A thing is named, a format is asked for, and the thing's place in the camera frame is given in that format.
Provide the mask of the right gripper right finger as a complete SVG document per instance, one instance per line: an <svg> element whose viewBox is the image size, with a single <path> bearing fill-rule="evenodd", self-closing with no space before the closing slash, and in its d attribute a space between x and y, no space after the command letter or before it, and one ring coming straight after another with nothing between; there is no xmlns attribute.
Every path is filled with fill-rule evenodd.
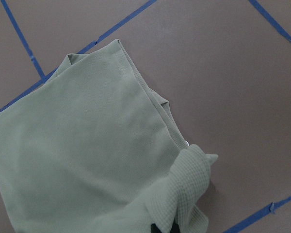
<svg viewBox="0 0 291 233"><path fill-rule="evenodd" d="M173 221L170 233L180 233L179 225L176 223L176 221Z"/></svg>

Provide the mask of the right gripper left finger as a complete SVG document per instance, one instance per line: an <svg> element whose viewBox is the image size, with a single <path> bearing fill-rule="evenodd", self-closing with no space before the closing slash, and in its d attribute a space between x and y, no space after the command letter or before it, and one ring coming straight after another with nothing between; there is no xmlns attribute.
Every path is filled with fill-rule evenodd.
<svg viewBox="0 0 291 233"><path fill-rule="evenodd" d="M150 226L151 233L161 233L160 229L156 226L155 223L152 223Z"/></svg>

